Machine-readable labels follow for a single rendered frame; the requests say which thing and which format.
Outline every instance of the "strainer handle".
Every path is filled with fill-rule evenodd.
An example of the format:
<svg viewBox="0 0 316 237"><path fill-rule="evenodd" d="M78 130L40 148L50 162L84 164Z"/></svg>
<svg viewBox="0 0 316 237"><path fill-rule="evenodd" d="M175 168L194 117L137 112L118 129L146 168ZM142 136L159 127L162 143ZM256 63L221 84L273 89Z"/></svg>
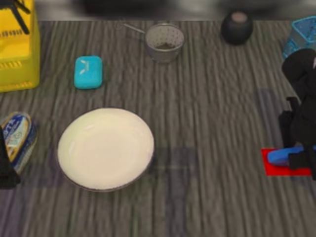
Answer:
<svg viewBox="0 0 316 237"><path fill-rule="evenodd" d="M124 25L125 27L130 28L130 29L132 29L134 31L137 31L139 33L145 34L145 31L143 31L142 29L139 29L139 28L137 28L135 26L129 25L127 23L123 23L122 25Z"/></svg>

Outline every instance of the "white plate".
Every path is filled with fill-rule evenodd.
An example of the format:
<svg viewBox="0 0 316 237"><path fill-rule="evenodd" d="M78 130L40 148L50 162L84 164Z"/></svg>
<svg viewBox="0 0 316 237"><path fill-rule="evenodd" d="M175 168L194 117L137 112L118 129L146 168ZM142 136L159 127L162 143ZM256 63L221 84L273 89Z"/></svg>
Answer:
<svg viewBox="0 0 316 237"><path fill-rule="evenodd" d="M74 183L112 190L131 183L149 166L154 137L132 112L106 108L73 121L58 144L58 162Z"/></svg>

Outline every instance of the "wood grain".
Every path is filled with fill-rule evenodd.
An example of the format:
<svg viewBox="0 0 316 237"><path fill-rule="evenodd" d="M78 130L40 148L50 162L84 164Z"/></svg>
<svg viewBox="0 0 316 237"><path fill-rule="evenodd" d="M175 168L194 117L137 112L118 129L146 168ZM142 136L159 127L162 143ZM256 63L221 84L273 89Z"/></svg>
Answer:
<svg viewBox="0 0 316 237"><path fill-rule="evenodd" d="M174 23L187 42L168 65L118 22L40 23L40 86L0 94L2 116L26 111L39 127L23 184L0 191L1 237L315 236L315 184L266 177L260 156L282 146L277 116L294 95L280 70L289 22L256 22L240 47L221 41L219 22ZM101 88L74 88L82 55L102 57ZM55 162L67 125L101 107L135 112L156 141L148 172L113 193L72 185Z"/></svg>

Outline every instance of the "red mat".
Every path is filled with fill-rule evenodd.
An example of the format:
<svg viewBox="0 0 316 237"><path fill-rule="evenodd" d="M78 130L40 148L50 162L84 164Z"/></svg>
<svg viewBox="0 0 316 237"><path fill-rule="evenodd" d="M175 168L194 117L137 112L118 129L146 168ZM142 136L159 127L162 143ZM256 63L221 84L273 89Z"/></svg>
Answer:
<svg viewBox="0 0 316 237"><path fill-rule="evenodd" d="M261 155L267 176L311 176L312 173L309 168L290 170L289 167L271 165L268 162L268 153L275 150L276 149L261 149Z"/></svg>

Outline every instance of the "turquoise soap box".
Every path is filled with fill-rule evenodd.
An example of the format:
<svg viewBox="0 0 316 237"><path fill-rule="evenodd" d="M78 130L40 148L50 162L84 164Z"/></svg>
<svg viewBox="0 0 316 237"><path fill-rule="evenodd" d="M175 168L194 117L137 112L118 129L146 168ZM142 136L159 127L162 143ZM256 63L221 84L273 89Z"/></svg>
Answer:
<svg viewBox="0 0 316 237"><path fill-rule="evenodd" d="M82 56L75 63L75 87L95 89L102 84L102 59L98 56Z"/></svg>

